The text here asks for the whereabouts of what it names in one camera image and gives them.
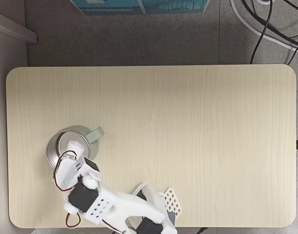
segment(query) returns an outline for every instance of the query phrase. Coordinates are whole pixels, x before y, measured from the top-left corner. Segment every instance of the gray floor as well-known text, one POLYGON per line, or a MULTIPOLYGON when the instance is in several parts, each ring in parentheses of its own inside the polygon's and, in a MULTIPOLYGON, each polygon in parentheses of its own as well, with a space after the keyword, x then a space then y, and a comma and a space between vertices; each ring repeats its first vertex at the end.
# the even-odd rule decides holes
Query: gray floor
MULTIPOLYGON (((290 0, 298 5, 298 0, 290 0)), ((235 0, 241 15, 262 29, 235 0)), ((266 17, 268 7, 256 4, 266 17)), ((28 45, 30 66, 117 66, 248 64, 258 37, 235 17, 229 0, 211 0, 204 14, 85 17, 69 0, 25 0, 26 26, 37 32, 28 45)), ((282 0, 274 2, 271 23, 283 33, 298 34, 298 12, 282 0)), ((290 51, 263 40, 254 63, 285 63, 290 51)), ((291 67, 297 75, 298 55, 291 67)), ((199 228, 179 228, 195 234, 199 228)), ((106 229, 36 229, 34 234, 110 234, 106 229)), ((297 216, 282 229, 211 228, 204 234, 298 234, 297 216)))

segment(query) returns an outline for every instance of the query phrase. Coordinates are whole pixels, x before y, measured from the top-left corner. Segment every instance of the blue box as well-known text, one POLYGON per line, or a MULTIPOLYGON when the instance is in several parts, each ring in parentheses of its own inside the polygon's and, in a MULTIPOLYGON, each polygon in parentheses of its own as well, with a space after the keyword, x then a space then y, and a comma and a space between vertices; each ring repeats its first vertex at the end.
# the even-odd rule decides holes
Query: blue box
POLYGON ((70 0, 84 15, 204 12, 210 0, 70 0))

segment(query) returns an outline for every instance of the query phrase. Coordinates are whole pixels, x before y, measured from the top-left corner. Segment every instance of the stainless steel mug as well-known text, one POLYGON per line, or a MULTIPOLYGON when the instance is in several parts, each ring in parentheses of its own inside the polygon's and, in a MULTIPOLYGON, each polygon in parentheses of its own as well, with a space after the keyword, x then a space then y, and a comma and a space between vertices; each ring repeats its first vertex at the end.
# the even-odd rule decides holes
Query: stainless steel mug
POLYGON ((68 142, 75 140, 85 148, 83 155, 93 160, 98 152, 98 139, 104 135, 101 127, 91 131, 84 126, 64 128, 53 135, 46 145, 46 157, 52 168, 56 167, 61 153, 66 151, 68 142))

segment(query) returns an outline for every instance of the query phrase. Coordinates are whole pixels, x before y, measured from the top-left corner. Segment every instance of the cable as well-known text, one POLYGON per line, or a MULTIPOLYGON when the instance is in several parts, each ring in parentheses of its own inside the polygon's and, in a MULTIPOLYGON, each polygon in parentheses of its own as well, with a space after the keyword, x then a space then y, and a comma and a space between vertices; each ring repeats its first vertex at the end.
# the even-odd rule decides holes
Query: cable
POLYGON ((298 6, 294 5, 290 1, 288 1, 288 0, 283 0, 283 1, 286 2, 287 4, 289 4, 290 6, 292 6, 293 8, 295 8, 296 10, 298 10, 298 6))
MULTIPOLYGON (((231 8, 233 10, 233 12, 235 13, 235 15, 237 16, 237 18, 241 21, 241 23, 247 28, 249 29, 251 32, 253 32, 254 34, 258 35, 258 36, 261 36, 261 32, 258 31, 256 28, 254 28, 253 26, 251 26, 248 22, 245 21, 245 19, 242 18, 242 16, 239 14, 236 6, 235 6, 235 3, 234 3, 234 0, 230 0, 230 4, 231 4, 231 8)), ((297 48, 296 47, 293 47, 293 46, 290 46, 289 44, 286 44, 284 43, 283 41, 280 41, 276 38, 273 38, 271 36, 268 36, 268 35, 264 35, 263 37, 264 39, 266 40, 269 40, 269 41, 272 41, 284 48, 287 48, 287 49, 290 49, 292 51, 295 51, 297 48)))
POLYGON ((294 59, 294 57, 295 57, 297 51, 298 51, 298 47, 297 47, 296 50, 294 51, 294 53, 293 53, 293 55, 292 55, 290 61, 287 63, 287 65, 290 65, 290 64, 291 64, 291 62, 292 62, 292 60, 294 59))
MULTIPOLYGON (((242 4, 244 5, 244 7, 246 8, 246 10, 250 13, 250 15, 252 17, 254 17, 254 19, 256 19, 259 23, 261 23, 262 25, 266 25, 266 21, 262 18, 260 18, 259 16, 255 15, 254 12, 250 9, 250 7, 247 5, 245 0, 241 0, 242 4)), ((272 26, 271 24, 269 24, 267 26, 269 28, 269 30, 271 30, 272 32, 274 32, 275 34, 277 34, 278 36, 282 37, 283 39, 287 40, 290 43, 293 43, 295 45, 298 46, 298 41, 293 40, 291 38, 289 38, 288 36, 286 36, 285 34, 281 33, 278 29, 276 29, 274 26, 272 26)))
POLYGON ((267 17, 266 25, 265 25, 265 27, 264 27, 264 29, 263 29, 263 31, 262 31, 262 33, 261 33, 261 36, 260 36, 260 38, 259 38, 259 40, 258 40, 258 42, 257 42, 257 44, 256 44, 256 46, 255 46, 255 49, 254 49, 253 54, 252 54, 252 57, 251 57, 250 64, 253 64, 253 60, 254 60, 254 56, 255 56, 255 54, 256 54, 257 48, 259 47, 259 45, 260 45, 260 43, 261 43, 261 40, 262 40, 262 38, 264 37, 265 32, 266 32, 266 30, 267 30, 267 26, 268 26, 268 24, 269 24, 270 17, 271 17, 271 13, 272 13, 272 5, 273 5, 273 0, 270 0, 270 7, 269 7, 269 13, 268 13, 268 17, 267 17))
POLYGON ((208 229, 208 228, 200 228, 200 230, 196 234, 200 234, 200 233, 204 232, 206 229, 208 229))
POLYGON ((254 14, 257 15, 254 0, 251 0, 251 5, 252 5, 252 8, 253 8, 254 14))
POLYGON ((79 213, 77 213, 77 216, 79 217, 79 221, 75 225, 69 225, 68 224, 69 216, 70 216, 70 213, 67 213, 67 216, 66 216, 66 226, 67 226, 67 228, 70 228, 70 229, 77 228, 81 224, 81 217, 80 217, 79 213))
MULTIPOLYGON (((259 15, 257 15, 257 12, 256 12, 256 9, 255 9, 255 4, 254 4, 254 0, 250 0, 251 1, 251 5, 252 5, 252 9, 253 9, 253 11, 254 11, 254 14, 255 14, 255 16, 257 16, 257 17, 259 17, 259 15)), ((273 25, 271 25, 270 23, 268 24, 268 28, 273 28, 275 31, 278 31, 273 25)), ((285 37, 287 37, 287 38, 290 38, 290 39, 293 39, 293 38, 297 38, 298 37, 298 34, 297 35, 295 35, 295 36, 292 36, 292 37, 288 37, 287 35, 285 35, 285 34, 282 34, 282 35, 284 35, 285 37)))
POLYGON ((106 225, 108 226, 109 229, 111 229, 111 230, 113 231, 112 234, 114 234, 114 233, 121 233, 121 234, 123 234, 123 232, 117 230, 115 227, 111 226, 111 225, 110 225, 109 223, 107 223, 105 220, 102 220, 102 221, 103 221, 104 224, 106 224, 106 225))
POLYGON ((62 159, 62 157, 63 157, 66 153, 69 153, 69 152, 74 153, 74 157, 75 157, 75 159, 76 159, 76 153, 75 153, 73 150, 67 150, 67 151, 63 152, 63 153, 61 154, 61 156, 58 158, 58 162, 57 162, 57 164, 56 164, 56 167, 55 167, 55 170, 54 170, 54 175, 53 175, 55 185, 56 185, 62 192, 67 192, 67 191, 70 191, 70 190, 72 190, 72 189, 74 188, 74 186, 72 186, 71 188, 68 188, 68 189, 62 189, 62 188, 60 188, 60 187, 58 186, 57 179, 56 179, 56 174, 57 174, 58 168, 59 168, 59 166, 60 166, 61 159, 62 159))
POLYGON ((297 35, 295 35, 295 36, 292 36, 292 37, 290 37, 290 38, 292 39, 292 38, 297 38, 297 37, 298 37, 298 34, 297 34, 297 35))

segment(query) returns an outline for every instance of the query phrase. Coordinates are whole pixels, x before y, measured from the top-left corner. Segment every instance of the light wood tabletop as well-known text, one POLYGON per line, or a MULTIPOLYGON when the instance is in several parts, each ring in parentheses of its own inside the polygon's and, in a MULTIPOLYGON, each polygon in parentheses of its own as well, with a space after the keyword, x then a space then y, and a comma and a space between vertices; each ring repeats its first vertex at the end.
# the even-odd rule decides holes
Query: light wood tabletop
POLYGON ((18 227, 65 227, 45 147, 72 125, 105 131, 94 161, 108 186, 174 188, 177 227, 284 227, 295 218, 296 76, 286 65, 17 68, 6 91, 18 227))

